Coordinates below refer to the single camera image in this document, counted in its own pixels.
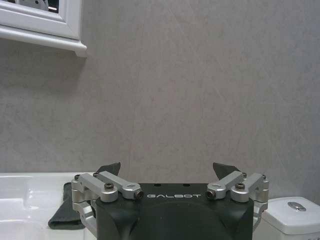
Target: white ceramic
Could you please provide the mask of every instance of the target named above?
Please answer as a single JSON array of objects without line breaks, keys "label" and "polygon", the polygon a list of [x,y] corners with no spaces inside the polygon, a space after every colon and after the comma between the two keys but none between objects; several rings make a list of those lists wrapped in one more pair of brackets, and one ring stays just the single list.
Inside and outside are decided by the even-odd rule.
[{"label": "white ceramic", "polygon": [[[298,203],[305,210],[293,209],[288,203]],[[320,206],[299,196],[271,199],[253,239],[320,240]]]},{"label": "white ceramic", "polygon": [[0,239],[95,240],[87,230],[52,230],[63,185],[77,173],[0,173]]}]

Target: metal pivot joint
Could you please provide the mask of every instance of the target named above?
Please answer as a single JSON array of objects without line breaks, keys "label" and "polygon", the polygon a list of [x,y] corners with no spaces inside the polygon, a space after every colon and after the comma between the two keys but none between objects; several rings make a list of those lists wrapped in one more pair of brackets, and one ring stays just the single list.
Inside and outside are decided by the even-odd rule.
[{"label": "metal pivot joint", "polygon": [[107,171],[95,172],[93,176],[88,173],[78,174],[71,181],[71,188],[73,210],[79,212],[83,225],[96,237],[97,221],[93,208],[97,198],[102,202],[111,203],[118,199],[118,192],[129,200],[139,200],[144,196],[138,183],[126,181]]},{"label": "metal pivot joint", "polygon": [[269,181],[265,175],[254,173],[247,177],[246,173],[234,171],[217,182],[207,185],[206,196],[210,200],[223,199],[230,191],[231,199],[246,203],[254,201],[253,230],[261,221],[261,215],[268,208]]}]

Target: black screw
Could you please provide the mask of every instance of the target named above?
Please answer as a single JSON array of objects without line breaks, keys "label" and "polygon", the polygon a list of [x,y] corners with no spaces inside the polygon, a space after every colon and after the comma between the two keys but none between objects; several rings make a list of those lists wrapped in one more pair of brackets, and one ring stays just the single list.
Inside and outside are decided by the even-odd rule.
[{"label": "black screw", "polygon": [[113,183],[105,183],[104,184],[104,189],[105,190],[114,189],[114,184]]},{"label": "black screw", "polygon": [[243,190],[243,189],[245,189],[245,187],[246,186],[243,183],[237,183],[235,185],[235,188],[238,189],[238,190]]},{"label": "black screw", "polygon": [[215,191],[206,191],[205,195],[208,199],[214,199],[216,197],[216,192]]},{"label": "black screw", "polygon": [[143,191],[136,191],[134,193],[134,199],[135,200],[142,199],[143,197],[144,197],[144,192]]}]

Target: white basin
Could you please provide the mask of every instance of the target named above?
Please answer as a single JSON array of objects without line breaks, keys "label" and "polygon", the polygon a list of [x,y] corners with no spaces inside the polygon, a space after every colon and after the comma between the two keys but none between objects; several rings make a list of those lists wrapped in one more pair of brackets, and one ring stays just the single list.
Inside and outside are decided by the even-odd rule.
[{"label": "white basin", "polygon": [[52,230],[63,186],[78,173],[0,173],[0,239],[95,240],[85,228]]}]

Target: toilet tank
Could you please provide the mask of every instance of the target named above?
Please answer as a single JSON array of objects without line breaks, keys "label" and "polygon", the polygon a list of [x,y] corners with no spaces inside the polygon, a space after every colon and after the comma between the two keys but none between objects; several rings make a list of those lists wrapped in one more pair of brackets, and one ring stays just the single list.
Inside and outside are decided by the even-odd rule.
[{"label": "toilet tank", "polygon": [[303,197],[269,200],[253,240],[320,240],[320,206]]}]

